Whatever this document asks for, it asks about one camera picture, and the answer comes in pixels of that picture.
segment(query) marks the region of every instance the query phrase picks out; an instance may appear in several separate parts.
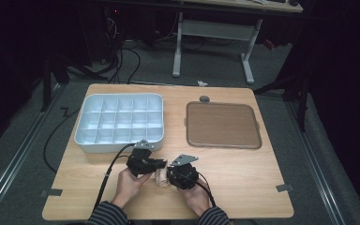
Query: table surface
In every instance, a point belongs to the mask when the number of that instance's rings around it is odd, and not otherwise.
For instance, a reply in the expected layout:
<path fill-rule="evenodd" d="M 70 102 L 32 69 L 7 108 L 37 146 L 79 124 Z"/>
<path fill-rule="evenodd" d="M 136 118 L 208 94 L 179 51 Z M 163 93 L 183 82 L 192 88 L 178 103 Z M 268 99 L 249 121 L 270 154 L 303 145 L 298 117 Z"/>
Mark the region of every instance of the table surface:
<path fill-rule="evenodd" d="M 180 154 L 198 157 L 191 164 L 203 174 L 217 206 L 229 218 L 289 218 L 293 206 L 287 191 L 278 192 L 284 184 L 273 147 L 253 95 L 247 88 L 157 86 L 133 84 L 92 84 L 86 95 L 115 93 L 157 93 L 164 104 L 164 138 L 162 148 L 151 158 L 173 161 Z M 231 148 L 198 148 L 186 138 L 186 106 L 209 96 L 211 102 L 238 103 L 251 106 L 260 125 L 262 147 L 257 150 Z M 48 220 L 88 219 L 101 182 L 116 153 L 86 154 L 74 142 L 77 122 L 69 138 L 52 188 L 62 189 L 61 196 L 49 196 L 42 216 Z M 126 168 L 126 157 L 112 168 L 102 201 L 110 201 L 116 190 L 117 174 Z M 126 208 L 129 219 L 195 218 L 174 186 L 156 187 L 154 175 Z"/>
<path fill-rule="evenodd" d="M 272 11 L 280 11 L 280 12 L 297 12 L 297 13 L 303 12 L 303 8 L 300 6 L 300 4 L 298 4 L 296 7 L 293 7 L 289 4 L 289 0 L 287 0 L 285 3 L 267 1 L 267 5 L 256 3 L 251 0 L 181 0 L 181 1 L 189 2 L 189 3 L 219 5 L 225 7 L 254 8 L 254 9 L 272 10 Z"/>

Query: human hand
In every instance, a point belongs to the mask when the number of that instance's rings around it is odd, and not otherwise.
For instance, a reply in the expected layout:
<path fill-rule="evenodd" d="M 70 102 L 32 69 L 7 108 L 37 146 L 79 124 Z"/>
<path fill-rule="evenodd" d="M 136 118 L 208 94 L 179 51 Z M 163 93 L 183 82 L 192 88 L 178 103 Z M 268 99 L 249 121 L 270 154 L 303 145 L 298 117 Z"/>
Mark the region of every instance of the human hand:
<path fill-rule="evenodd" d="M 202 179 L 199 179 L 198 183 L 203 185 L 206 189 L 209 189 Z M 194 211 L 198 217 L 201 217 L 203 212 L 210 208 L 209 196 L 199 185 L 195 185 L 192 189 L 181 189 L 178 187 L 177 190 L 186 199 L 188 207 Z"/>
<path fill-rule="evenodd" d="M 144 174 L 141 177 L 135 177 L 129 168 L 124 169 L 118 175 L 116 194 L 111 203 L 124 209 L 127 203 L 138 193 L 142 185 L 151 177 L 152 173 Z"/>

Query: desk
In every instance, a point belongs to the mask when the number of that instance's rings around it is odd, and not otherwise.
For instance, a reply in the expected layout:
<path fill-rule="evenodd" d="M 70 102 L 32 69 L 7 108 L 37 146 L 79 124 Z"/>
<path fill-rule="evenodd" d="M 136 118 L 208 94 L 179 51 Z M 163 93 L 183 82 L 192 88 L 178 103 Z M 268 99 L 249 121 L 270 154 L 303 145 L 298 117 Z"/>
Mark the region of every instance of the desk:
<path fill-rule="evenodd" d="M 180 154 L 199 157 L 191 164 L 209 182 L 215 201 L 230 218 L 289 218 L 293 207 L 277 159 L 252 90 L 246 88 L 185 87 L 124 84 L 92 84 L 86 95 L 108 93 L 158 93 L 164 105 L 165 135 L 162 148 L 151 158 L 172 161 Z M 262 148 L 258 150 L 192 147 L 186 140 L 186 105 L 209 96 L 211 102 L 247 104 L 260 125 Z M 69 138 L 52 188 L 61 196 L 49 196 L 42 216 L 48 220 L 88 219 L 92 213 L 104 173 L 115 153 L 86 154 L 74 142 L 76 125 Z M 102 200 L 111 200 L 117 174 L 126 168 L 126 158 L 114 164 Z M 147 181 L 126 208 L 129 219 L 195 218 L 174 186 L 156 187 Z"/>
<path fill-rule="evenodd" d="M 211 5 L 220 5 L 237 8 L 253 8 L 261 10 L 274 10 L 283 12 L 301 13 L 303 8 L 300 5 L 292 7 L 288 2 L 277 3 L 268 2 L 267 5 L 255 3 L 246 0 L 182 0 L 183 2 L 202 3 Z M 248 84 L 254 84 L 253 74 L 250 69 L 249 57 L 252 52 L 256 38 L 262 25 L 263 19 L 259 19 L 254 26 L 245 26 L 237 24 L 219 23 L 219 22 L 201 22 L 194 20 L 183 20 L 183 13 L 179 13 L 177 26 L 177 45 L 174 54 L 173 73 L 174 77 L 180 76 L 181 68 L 181 41 L 183 35 L 209 37 L 209 38 L 226 38 L 235 40 L 246 40 L 248 45 L 245 53 L 241 53 L 240 58 L 245 72 Z"/>

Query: white plastic organizer tray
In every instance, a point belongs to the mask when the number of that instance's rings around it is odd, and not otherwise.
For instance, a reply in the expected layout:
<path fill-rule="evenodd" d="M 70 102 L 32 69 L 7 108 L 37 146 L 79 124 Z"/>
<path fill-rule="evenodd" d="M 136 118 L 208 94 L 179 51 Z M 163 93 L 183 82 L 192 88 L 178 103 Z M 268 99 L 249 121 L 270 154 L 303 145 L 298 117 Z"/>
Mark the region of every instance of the white plastic organizer tray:
<path fill-rule="evenodd" d="M 163 128 L 158 94 L 91 95 L 83 102 L 75 143 L 87 153 L 109 153 L 147 140 L 156 151 L 162 147 Z"/>

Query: person's arm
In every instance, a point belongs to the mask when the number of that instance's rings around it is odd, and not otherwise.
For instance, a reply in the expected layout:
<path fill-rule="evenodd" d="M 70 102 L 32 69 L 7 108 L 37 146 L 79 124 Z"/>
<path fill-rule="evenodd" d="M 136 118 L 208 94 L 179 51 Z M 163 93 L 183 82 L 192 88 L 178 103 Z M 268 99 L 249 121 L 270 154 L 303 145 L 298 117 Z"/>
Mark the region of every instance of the person's arm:
<path fill-rule="evenodd" d="M 87 220 L 87 225 L 118 224 L 126 225 L 128 217 L 123 209 L 138 193 L 142 185 L 151 177 L 151 173 L 139 178 L 126 168 L 119 173 L 116 194 L 111 202 L 101 202 Z"/>
<path fill-rule="evenodd" d="M 208 186 L 203 180 L 199 179 L 198 183 L 208 189 Z M 210 207 L 209 196 L 202 187 L 195 185 L 192 189 L 177 188 L 177 190 L 186 199 L 188 207 L 199 217 L 199 225 L 230 224 L 227 214 L 222 209 L 219 207 Z"/>

